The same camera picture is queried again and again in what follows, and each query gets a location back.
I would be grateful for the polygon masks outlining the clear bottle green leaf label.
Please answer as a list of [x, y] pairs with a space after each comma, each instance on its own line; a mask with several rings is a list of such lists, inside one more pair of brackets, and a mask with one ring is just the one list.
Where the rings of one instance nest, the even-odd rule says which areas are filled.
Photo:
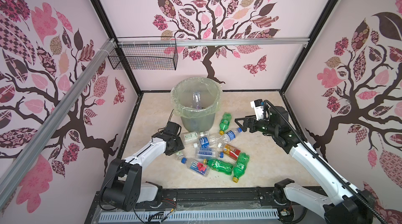
[[185, 155], [183, 151], [178, 151], [175, 153], [175, 159], [178, 161], [181, 161], [183, 158], [185, 158]]

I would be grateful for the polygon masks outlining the clear bottle blue label cap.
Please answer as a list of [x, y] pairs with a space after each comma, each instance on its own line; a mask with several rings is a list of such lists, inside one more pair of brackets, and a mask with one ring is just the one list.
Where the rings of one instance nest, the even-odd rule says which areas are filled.
[[223, 134], [220, 138], [220, 141], [223, 143], [230, 143], [233, 140], [236, 139], [237, 136], [239, 136], [243, 130], [241, 128], [233, 128], [232, 130], [227, 131], [225, 134]]

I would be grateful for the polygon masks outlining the clear bottle pink blue label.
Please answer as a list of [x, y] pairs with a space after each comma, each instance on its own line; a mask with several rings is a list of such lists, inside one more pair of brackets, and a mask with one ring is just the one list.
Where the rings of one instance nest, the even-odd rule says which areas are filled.
[[182, 158], [181, 163], [185, 164], [188, 169], [197, 174], [200, 174], [202, 176], [208, 175], [209, 167], [199, 160], [193, 158]]

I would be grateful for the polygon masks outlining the tall clear purple-tint bottle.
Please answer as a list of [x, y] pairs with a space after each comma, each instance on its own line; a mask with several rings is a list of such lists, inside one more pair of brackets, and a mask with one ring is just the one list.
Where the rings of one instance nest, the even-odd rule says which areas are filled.
[[201, 102], [201, 94], [200, 92], [194, 92], [193, 93], [193, 100], [192, 100], [192, 108], [193, 109], [202, 109], [202, 102]]

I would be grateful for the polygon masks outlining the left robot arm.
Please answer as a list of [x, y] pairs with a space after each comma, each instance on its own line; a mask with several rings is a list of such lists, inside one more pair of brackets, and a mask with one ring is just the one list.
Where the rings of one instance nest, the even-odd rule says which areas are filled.
[[160, 186], [142, 183], [142, 172], [160, 155], [171, 156], [184, 149], [181, 130], [179, 124], [168, 121], [139, 151], [125, 159], [114, 159], [99, 192], [99, 206], [131, 211], [138, 203], [155, 201]]

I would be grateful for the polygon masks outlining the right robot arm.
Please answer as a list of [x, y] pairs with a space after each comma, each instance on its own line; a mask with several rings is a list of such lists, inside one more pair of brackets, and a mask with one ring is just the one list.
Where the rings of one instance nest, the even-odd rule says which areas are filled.
[[255, 107], [254, 112], [253, 116], [236, 118], [235, 123], [243, 132], [259, 132], [272, 137], [280, 148], [308, 171], [325, 193], [321, 195], [294, 180], [284, 179], [274, 185], [273, 197], [277, 204], [297, 203], [328, 224], [371, 224], [374, 218], [382, 224], [386, 223], [375, 209], [373, 194], [351, 184], [314, 151], [291, 125], [284, 108], [265, 100]]

